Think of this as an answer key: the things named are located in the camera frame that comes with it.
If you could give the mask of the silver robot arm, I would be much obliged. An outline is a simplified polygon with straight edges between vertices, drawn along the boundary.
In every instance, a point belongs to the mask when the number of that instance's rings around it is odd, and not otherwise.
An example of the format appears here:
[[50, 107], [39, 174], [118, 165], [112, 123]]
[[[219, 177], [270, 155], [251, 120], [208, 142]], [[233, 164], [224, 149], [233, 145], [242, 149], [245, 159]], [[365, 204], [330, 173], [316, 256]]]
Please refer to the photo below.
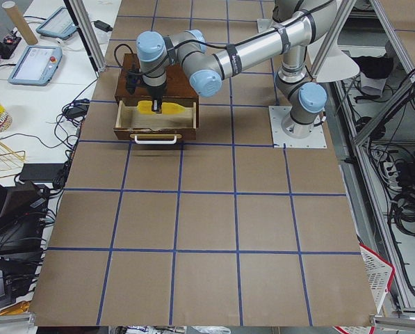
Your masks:
[[292, 138], [306, 138], [323, 111], [327, 93], [319, 84], [307, 81], [307, 47], [330, 29], [338, 10], [336, 1], [276, 1], [273, 23], [265, 31], [235, 44], [206, 53], [201, 31], [193, 29], [163, 36], [145, 31], [136, 40], [142, 79], [152, 97], [152, 110], [161, 108], [166, 86], [166, 69], [180, 64], [194, 91], [211, 97], [222, 82], [276, 55], [283, 56], [275, 75], [276, 87], [291, 104], [282, 120], [283, 131]]

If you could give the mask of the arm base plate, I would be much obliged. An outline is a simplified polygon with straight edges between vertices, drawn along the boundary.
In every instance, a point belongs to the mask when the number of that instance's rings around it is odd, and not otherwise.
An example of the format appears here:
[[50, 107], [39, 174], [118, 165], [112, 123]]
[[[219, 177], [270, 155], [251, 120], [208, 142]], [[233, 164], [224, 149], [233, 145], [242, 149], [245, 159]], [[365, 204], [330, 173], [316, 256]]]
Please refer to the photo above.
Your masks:
[[325, 149], [327, 147], [320, 116], [310, 125], [299, 125], [291, 118], [290, 106], [269, 106], [272, 141], [275, 148]]
[[267, 35], [273, 31], [277, 31], [281, 24], [273, 19], [258, 19], [257, 20], [257, 31], [258, 36]]

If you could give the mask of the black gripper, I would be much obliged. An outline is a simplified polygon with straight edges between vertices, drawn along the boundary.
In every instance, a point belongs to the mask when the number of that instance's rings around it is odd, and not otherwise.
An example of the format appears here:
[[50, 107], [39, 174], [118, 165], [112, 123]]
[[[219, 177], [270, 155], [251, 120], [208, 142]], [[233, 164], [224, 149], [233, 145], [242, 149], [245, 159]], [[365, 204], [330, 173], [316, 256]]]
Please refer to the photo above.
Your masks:
[[167, 88], [167, 77], [147, 77], [143, 76], [143, 82], [146, 85], [147, 92], [152, 97], [152, 111], [162, 113], [163, 96]]

